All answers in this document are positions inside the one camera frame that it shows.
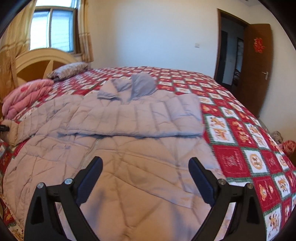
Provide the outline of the cream wooden headboard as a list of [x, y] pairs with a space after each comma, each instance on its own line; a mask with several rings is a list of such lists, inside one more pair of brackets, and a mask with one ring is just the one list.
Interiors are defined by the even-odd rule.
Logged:
[[30, 50], [16, 58], [16, 77], [21, 86], [29, 81], [45, 79], [53, 70], [77, 62], [71, 54], [54, 48]]

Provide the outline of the grey patterned cloth bundle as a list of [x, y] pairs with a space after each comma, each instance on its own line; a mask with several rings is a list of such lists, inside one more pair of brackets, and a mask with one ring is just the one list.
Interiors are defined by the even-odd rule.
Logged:
[[274, 131], [270, 135], [277, 144], [283, 143], [283, 137], [279, 131]]

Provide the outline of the folded pink blanket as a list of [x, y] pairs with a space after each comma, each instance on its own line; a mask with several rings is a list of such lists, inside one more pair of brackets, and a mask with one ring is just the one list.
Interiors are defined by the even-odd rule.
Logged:
[[12, 120], [19, 112], [53, 89], [51, 79], [37, 79], [13, 90], [4, 98], [2, 114], [4, 118]]

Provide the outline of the striped grey pillow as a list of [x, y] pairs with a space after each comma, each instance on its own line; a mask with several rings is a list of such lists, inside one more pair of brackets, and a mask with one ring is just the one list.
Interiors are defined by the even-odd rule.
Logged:
[[85, 62], [70, 63], [53, 70], [47, 75], [47, 78], [54, 81], [66, 80], [89, 69], [90, 66]]

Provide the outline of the red patterned bag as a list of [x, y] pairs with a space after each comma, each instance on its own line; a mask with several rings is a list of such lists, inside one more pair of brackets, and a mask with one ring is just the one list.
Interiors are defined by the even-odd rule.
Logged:
[[294, 153], [296, 149], [296, 142], [292, 140], [287, 140], [282, 143], [282, 150], [287, 155], [290, 156]]

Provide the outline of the dark brown door frame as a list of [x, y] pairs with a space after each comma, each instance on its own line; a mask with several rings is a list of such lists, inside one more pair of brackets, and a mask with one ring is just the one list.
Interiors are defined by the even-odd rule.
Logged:
[[242, 69], [244, 30], [248, 22], [224, 10], [218, 12], [218, 52], [214, 80], [231, 90]]

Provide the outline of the window with metal frame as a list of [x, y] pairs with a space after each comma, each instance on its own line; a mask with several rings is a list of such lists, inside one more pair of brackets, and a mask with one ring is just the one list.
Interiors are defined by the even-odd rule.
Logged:
[[37, 6], [33, 13], [30, 50], [53, 48], [67, 53], [76, 52], [74, 8]]

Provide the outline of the yellow right curtain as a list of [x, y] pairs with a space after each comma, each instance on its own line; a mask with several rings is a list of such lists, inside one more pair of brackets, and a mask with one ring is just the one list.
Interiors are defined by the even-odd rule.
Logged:
[[93, 62], [93, 50], [88, 30], [88, 1], [80, 0], [77, 4], [78, 37], [82, 61]]

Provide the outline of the brown wooden door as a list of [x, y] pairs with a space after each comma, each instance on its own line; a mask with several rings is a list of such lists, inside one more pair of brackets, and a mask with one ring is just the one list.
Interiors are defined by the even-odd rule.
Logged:
[[[253, 48], [255, 38], [262, 38], [265, 46], [262, 54]], [[244, 30], [242, 69], [237, 86], [237, 99], [258, 117], [263, 106], [273, 64], [273, 33], [270, 24], [252, 24]], [[268, 80], [262, 72], [269, 72]]]

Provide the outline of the yellow left curtain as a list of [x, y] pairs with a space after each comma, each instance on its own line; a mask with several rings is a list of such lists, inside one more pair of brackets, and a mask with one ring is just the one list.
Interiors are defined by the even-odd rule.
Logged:
[[36, 1], [30, 1], [9, 24], [1, 37], [1, 103], [16, 89], [16, 58], [29, 51], [30, 34]]

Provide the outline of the light grey puffer jacket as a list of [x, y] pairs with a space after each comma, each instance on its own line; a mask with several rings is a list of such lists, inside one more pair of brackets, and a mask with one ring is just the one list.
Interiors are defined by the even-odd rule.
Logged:
[[23, 144], [3, 180], [4, 201], [24, 227], [36, 186], [73, 178], [94, 157], [103, 171], [82, 212], [100, 240], [191, 240], [207, 216], [188, 170], [196, 157], [218, 178], [223, 173], [203, 138], [200, 97], [176, 95], [149, 83], [150, 95], [130, 81], [97, 93], [45, 102], [20, 123], [5, 120], [1, 137]]

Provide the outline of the red double happiness decoration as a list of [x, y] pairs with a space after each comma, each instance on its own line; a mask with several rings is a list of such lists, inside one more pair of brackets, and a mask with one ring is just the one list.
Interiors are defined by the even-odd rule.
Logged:
[[255, 38], [253, 43], [253, 48], [256, 53], [262, 54], [264, 52], [265, 46], [263, 44], [262, 38]]

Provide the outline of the red patchwork bear quilt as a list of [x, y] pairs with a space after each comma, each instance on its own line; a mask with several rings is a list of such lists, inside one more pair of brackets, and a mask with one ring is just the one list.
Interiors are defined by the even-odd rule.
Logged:
[[[193, 93], [199, 97], [205, 124], [203, 138], [210, 155], [230, 184], [254, 185], [263, 211], [267, 240], [279, 239], [295, 207], [295, 167], [259, 121], [209, 76], [150, 67], [88, 70], [55, 83], [51, 92], [17, 114], [15, 121], [29, 118], [38, 107], [57, 97], [96, 94], [108, 80], [128, 79], [141, 72], [156, 78], [158, 89], [165, 93]], [[193, 236], [190, 226], [198, 227], [209, 207], [193, 195], [196, 188], [188, 177], [189, 155], [184, 150], [184, 147], [174, 147], [160, 151], [159, 158], [147, 161], [124, 150], [116, 158], [122, 166], [129, 166], [133, 174], [143, 173], [150, 164], [163, 174], [171, 170], [173, 161], [179, 161], [176, 172], [180, 177], [167, 182], [166, 186], [186, 188], [190, 200], [175, 209], [174, 217], [164, 214], [173, 209], [170, 201], [135, 187], [123, 172], [104, 165], [103, 176], [110, 182], [111, 192], [107, 205], [115, 209], [112, 222], [118, 226], [118, 231], [111, 232], [112, 240], [187, 240]]]

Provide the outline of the yellow curtain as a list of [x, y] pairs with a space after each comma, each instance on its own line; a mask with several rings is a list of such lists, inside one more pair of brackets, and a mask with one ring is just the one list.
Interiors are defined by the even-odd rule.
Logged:
[[88, 30], [88, 1], [80, 0], [77, 4], [78, 37], [82, 61], [93, 62], [93, 50]]
[[1, 103], [16, 89], [16, 58], [29, 51], [30, 34], [36, 1], [30, 1], [9, 24], [1, 37]]

